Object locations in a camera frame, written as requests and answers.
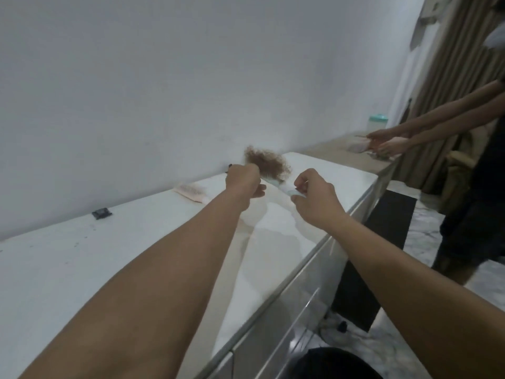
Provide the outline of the person's right hand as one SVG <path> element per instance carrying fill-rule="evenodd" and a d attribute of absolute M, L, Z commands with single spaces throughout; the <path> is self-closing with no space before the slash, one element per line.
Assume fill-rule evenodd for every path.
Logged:
<path fill-rule="evenodd" d="M 305 222 L 333 234 L 339 225 L 350 221 L 333 184 L 328 183 L 315 169 L 303 171 L 295 179 L 294 185 L 309 200 L 306 209 L 296 209 Z"/>

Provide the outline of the person's left hand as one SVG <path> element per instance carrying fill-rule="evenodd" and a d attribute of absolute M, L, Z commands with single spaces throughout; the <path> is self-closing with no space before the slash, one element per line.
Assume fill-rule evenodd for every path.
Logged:
<path fill-rule="evenodd" d="M 241 212 L 249 208 L 257 186 L 261 183 L 259 169 L 254 164 L 230 164 L 226 172 L 226 191 L 237 202 Z"/>

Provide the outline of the light teal comb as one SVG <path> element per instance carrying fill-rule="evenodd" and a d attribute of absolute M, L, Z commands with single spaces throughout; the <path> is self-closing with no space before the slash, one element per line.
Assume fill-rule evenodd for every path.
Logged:
<path fill-rule="evenodd" d="M 299 192 L 294 187 L 290 187 L 289 185 L 287 185 L 284 182 L 279 182 L 277 179 L 270 178 L 270 177 L 261 177 L 261 178 L 263 181 L 267 182 L 268 184 L 273 185 L 274 187 L 276 187 L 277 189 L 279 189 L 281 192 L 283 192 L 284 194 L 286 194 L 289 197 L 299 196 L 299 197 L 306 198 L 305 194 Z"/>

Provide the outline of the clump of brown hair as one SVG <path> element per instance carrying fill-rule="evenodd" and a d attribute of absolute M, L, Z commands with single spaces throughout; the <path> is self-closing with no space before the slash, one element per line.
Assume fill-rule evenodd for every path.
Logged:
<path fill-rule="evenodd" d="M 244 151 L 244 160 L 247 164 L 256 165 L 264 180 L 285 183 L 291 175 L 287 160 L 281 154 L 270 150 L 248 146 Z"/>

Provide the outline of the person's left forearm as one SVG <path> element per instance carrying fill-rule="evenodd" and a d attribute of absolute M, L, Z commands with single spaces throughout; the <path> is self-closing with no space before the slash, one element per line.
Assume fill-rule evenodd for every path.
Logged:
<path fill-rule="evenodd" d="M 175 379 L 249 202 L 227 188 L 136 257 L 19 379 Z"/>

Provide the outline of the person's right forearm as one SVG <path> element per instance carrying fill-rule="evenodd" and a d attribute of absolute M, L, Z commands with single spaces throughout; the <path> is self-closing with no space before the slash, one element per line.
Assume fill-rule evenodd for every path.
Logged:
<path fill-rule="evenodd" d="M 432 379 L 505 379 L 505 312 L 345 215 L 318 224 L 343 247 Z"/>

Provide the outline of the beige side table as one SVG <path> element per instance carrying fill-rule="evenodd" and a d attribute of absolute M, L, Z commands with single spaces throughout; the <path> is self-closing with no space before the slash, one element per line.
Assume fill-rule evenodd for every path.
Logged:
<path fill-rule="evenodd" d="M 349 144 L 360 141 L 362 138 L 366 138 L 365 133 L 350 133 L 306 147 L 300 153 L 377 175 L 378 180 L 374 192 L 378 197 L 381 197 L 393 178 L 395 169 L 400 162 L 400 156 L 382 158 L 375 152 L 352 153 L 347 151 Z"/>

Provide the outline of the pink hairbrush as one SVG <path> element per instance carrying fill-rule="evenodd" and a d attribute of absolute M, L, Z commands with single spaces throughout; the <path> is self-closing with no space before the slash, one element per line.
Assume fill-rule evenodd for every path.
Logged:
<path fill-rule="evenodd" d="M 205 190 L 196 184 L 179 184 L 173 188 L 173 191 L 196 203 L 207 205 L 211 202 Z"/>

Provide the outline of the black floor mat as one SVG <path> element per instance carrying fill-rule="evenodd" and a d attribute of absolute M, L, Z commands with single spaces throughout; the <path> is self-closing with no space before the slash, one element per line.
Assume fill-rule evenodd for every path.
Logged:
<path fill-rule="evenodd" d="M 364 225 L 394 246 L 403 249 L 417 199 L 385 191 Z M 332 314 L 369 332 L 381 305 L 351 262 L 345 264 L 333 303 Z"/>

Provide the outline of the clear container with teal lid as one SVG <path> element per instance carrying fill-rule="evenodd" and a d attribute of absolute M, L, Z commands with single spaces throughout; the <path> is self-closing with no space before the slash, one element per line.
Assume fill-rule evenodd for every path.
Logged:
<path fill-rule="evenodd" d="M 380 130 L 384 130 L 388 125 L 388 116 L 384 114 L 373 114 L 369 116 L 367 122 L 367 133 L 372 133 Z"/>

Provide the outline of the white cabinet with drawers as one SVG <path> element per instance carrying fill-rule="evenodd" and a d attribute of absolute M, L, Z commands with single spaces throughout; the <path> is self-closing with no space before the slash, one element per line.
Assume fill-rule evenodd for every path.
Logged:
<path fill-rule="evenodd" d="M 333 184 L 348 213 L 363 220 L 377 176 L 290 152 L 285 191 L 242 213 L 210 302 L 177 379 L 261 377 L 271 356 L 289 353 L 336 292 L 345 255 L 304 222 L 286 194 L 314 168 Z M 121 268 L 180 227 L 203 205 L 173 190 L 0 242 L 0 379 L 17 379 L 76 312 Z"/>

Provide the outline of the beige chair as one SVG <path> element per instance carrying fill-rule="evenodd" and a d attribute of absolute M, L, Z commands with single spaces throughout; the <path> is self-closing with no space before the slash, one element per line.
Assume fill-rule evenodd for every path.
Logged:
<path fill-rule="evenodd" d="M 472 129 L 458 138 L 456 148 L 445 159 L 447 174 L 438 212 L 450 214 L 458 208 L 469 190 L 472 172 L 494 132 L 497 121 Z"/>

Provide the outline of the person's black clothing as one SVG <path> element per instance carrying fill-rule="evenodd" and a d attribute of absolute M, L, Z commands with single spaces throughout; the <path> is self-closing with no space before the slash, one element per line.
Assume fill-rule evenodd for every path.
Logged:
<path fill-rule="evenodd" d="M 308 350 L 289 369 L 289 379 L 383 379 L 360 357 L 338 348 Z"/>

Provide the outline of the beige curtain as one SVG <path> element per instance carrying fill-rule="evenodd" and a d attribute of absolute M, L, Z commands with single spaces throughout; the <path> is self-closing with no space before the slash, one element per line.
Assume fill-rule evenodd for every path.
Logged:
<path fill-rule="evenodd" d="M 462 0 L 432 61 L 410 119 L 468 95 L 505 75 L 505 52 L 483 45 L 500 17 L 494 0 Z M 395 179 L 424 193 L 437 193 L 445 173 L 445 156 L 459 143 L 457 136 L 413 147 L 402 157 Z"/>

